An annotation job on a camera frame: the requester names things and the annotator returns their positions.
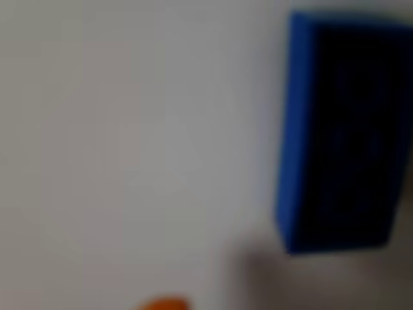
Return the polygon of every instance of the blue rectangular object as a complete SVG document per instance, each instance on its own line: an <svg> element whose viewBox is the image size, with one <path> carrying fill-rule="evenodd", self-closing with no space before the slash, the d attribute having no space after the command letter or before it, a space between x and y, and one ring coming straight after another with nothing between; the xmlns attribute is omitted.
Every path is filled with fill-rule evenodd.
<svg viewBox="0 0 413 310"><path fill-rule="evenodd" d="M277 221L289 253L386 244L407 164L413 29L296 12Z"/></svg>

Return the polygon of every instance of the blurry object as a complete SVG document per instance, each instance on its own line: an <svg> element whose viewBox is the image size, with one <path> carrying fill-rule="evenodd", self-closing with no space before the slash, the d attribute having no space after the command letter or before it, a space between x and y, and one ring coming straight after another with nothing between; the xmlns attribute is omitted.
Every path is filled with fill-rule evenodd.
<svg viewBox="0 0 413 310"><path fill-rule="evenodd" d="M277 196L287 251L384 245L410 145L413 28L298 12L290 35Z"/></svg>
<svg viewBox="0 0 413 310"><path fill-rule="evenodd" d="M159 298L138 308L138 310L190 310L183 298Z"/></svg>

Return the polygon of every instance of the white surface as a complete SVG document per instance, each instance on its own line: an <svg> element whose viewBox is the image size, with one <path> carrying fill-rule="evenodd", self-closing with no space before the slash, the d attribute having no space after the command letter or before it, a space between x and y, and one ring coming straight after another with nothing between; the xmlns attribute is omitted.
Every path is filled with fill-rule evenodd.
<svg viewBox="0 0 413 310"><path fill-rule="evenodd" d="M313 3L1 1L0 308L411 309L408 216L386 251L297 260L272 225L287 12Z"/></svg>

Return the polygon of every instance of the blue box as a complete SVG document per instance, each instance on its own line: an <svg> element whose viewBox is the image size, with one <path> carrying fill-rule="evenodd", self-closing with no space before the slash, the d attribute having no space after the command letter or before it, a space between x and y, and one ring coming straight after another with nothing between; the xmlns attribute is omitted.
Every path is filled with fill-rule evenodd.
<svg viewBox="0 0 413 310"><path fill-rule="evenodd" d="M295 12L277 194L287 251L387 243L408 159L413 28Z"/></svg>

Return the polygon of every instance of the orange object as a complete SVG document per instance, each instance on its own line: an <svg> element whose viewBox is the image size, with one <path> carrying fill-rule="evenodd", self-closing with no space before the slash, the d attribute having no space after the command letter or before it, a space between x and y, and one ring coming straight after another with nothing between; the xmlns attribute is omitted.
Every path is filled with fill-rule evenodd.
<svg viewBox="0 0 413 310"><path fill-rule="evenodd" d="M189 310L189 305L183 298L160 298L139 308L139 310Z"/></svg>

